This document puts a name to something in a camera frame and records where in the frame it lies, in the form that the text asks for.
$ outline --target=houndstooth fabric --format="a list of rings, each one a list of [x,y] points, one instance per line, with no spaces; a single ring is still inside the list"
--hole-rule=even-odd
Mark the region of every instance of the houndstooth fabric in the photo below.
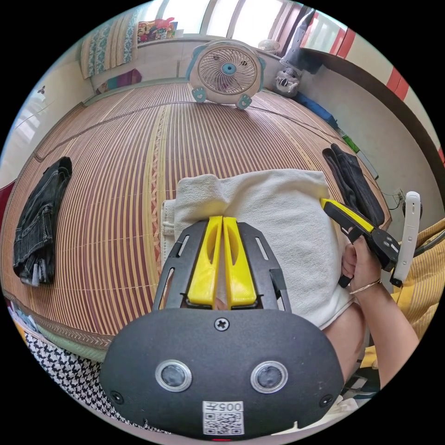
[[[62,348],[47,344],[25,333],[26,343],[40,366],[69,395],[108,417],[120,420],[127,425],[149,431],[166,431],[145,425],[141,427],[123,418],[108,401],[99,382],[101,364],[72,354]]]

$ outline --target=screw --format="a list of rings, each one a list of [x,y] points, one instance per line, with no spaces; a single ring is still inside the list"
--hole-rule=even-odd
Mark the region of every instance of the screw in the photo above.
[[[122,405],[122,403],[124,403],[124,398],[123,398],[117,391],[111,391],[110,395],[111,395],[111,398],[112,398],[118,405]]]
[[[217,331],[226,331],[230,326],[229,321],[226,318],[217,318],[215,321],[215,329]]]
[[[321,400],[320,400],[320,408],[326,408],[328,407],[332,401],[334,400],[334,397],[332,397],[330,394],[325,395]]]

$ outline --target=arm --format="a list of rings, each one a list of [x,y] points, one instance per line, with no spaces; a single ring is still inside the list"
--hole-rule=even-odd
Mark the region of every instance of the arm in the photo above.
[[[377,281],[381,268],[363,237],[348,245],[343,274],[354,278],[351,291]],[[380,386],[384,387],[402,368],[419,344],[417,335],[382,284],[355,294],[374,340],[379,364]]]

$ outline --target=bracelet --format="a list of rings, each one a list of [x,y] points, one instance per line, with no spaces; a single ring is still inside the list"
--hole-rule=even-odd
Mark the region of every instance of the bracelet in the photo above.
[[[377,281],[374,281],[374,283],[368,284],[367,286],[361,287],[360,289],[357,289],[354,292],[349,292],[350,295],[354,295],[355,293],[364,291],[365,289],[368,289],[368,287],[374,286],[374,284],[380,284],[381,283],[381,278],[379,278]]]

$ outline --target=white towel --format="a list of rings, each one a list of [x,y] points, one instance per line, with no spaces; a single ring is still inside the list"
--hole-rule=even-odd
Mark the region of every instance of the white towel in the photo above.
[[[347,239],[323,211],[323,197],[329,198],[323,172],[286,169],[227,179],[184,178],[176,199],[162,206],[162,264],[191,224],[210,216],[235,217],[265,236],[283,270],[292,312],[324,329],[353,298],[338,285]]]

